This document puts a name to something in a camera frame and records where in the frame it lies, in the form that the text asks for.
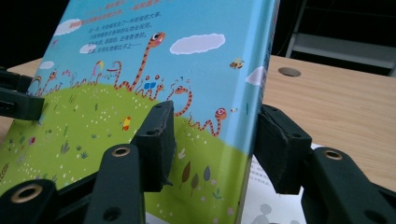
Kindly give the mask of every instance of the cartoon bee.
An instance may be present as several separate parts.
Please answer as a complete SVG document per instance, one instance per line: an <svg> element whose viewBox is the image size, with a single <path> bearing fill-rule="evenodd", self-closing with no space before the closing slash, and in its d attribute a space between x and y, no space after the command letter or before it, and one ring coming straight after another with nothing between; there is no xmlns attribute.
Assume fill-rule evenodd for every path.
<svg viewBox="0 0 396 224"><path fill-rule="evenodd" d="M233 69L240 69L241 67L244 66L244 60L241 60L240 58L235 59L235 61L230 63L230 67Z"/></svg>
<svg viewBox="0 0 396 224"><path fill-rule="evenodd" d="M123 120L122 130L123 131L128 131L130 123L131 123L131 117L128 116L126 119Z"/></svg>

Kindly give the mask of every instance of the cartoon leaf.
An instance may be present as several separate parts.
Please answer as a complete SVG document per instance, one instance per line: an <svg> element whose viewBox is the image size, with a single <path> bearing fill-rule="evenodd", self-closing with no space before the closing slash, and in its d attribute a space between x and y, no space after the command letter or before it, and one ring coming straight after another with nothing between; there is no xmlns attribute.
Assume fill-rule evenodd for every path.
<svg viewBox="0 0 396 224"><path fill-rule="evenodd" d="M184 167L183 175L181 176L181 184L180 184L179 188L181 188L181 185L189 179L190 169L191 169L191 161L189 161L189 163L187 163L186 167Z"/></svg>
<svg viewBox="0 0 396 224"><path fill-rule="evenodd" d="M191 180L191 195L190 196L192 196L192 191L197 188L198 182L199 182L198 174L195 173L194 177Z"/></svg>
<svg viewBox="0 0 396 224"><path fill-rule="evenodd" d="M209 166L206 166L205 170L204 170L204 180L208 181L210 179L210 168Z"/></svg>

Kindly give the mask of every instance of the metal grommet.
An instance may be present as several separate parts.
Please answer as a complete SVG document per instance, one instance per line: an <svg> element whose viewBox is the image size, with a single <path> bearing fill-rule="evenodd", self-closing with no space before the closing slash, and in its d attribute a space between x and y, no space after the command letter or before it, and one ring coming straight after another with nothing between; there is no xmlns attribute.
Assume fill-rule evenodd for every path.
<svg viewBox="0 0 396 224"><path fill-rule="evenodd" d="M332 159L332 160L340 161L343 159L343 155L341 155L340 153L338 153L334 150L327 149L327 150L323 151L323 153L327 158Z"/></svg>
<svg viewBox="0 0 396 224"><path fill-rule="evenodd" d="M15 192L12 197L11 201L13 203L26 203L33 198L37 197L43 191L43 187L37 184L30 184L23 188L20 188Z"/></svg>
<svg viewBox="0 0 396 224"><path fill-rule="evenodd" d="M114 157L123 157L128 155L131 152L131 149L129 149L128 147L118 147L116 149L114 149L111 154Z"/></svg>

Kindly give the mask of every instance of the wooden desk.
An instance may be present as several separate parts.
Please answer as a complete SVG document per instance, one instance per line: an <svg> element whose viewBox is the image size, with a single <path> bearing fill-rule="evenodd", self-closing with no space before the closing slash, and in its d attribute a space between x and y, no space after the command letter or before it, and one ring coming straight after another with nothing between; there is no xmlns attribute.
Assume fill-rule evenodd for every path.
<svg viewBox="0 0 396 224"><path fill-rule="evenodd" d="M32 76L39 63L9 70ZM302 74L286 77L280 67ZM273 56L264 103L285 112L314 143L347 153L372 182L396 191L396 78ZM10 122L0 118L0 142Z"/></svg>

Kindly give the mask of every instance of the children's book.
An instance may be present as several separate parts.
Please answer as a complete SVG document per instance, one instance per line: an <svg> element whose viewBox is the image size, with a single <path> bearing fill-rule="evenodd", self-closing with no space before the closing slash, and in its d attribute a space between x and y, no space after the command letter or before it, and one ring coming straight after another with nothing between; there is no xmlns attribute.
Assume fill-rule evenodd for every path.
<svg viewBox="0 0 396 224"><path fill-rule="evenodd" d="M0 193L76 183L172 100L173 186L145 194L147 223L240 222L278 5L71 0L27 92L41 118L14 120L0 147Z"/></svg>

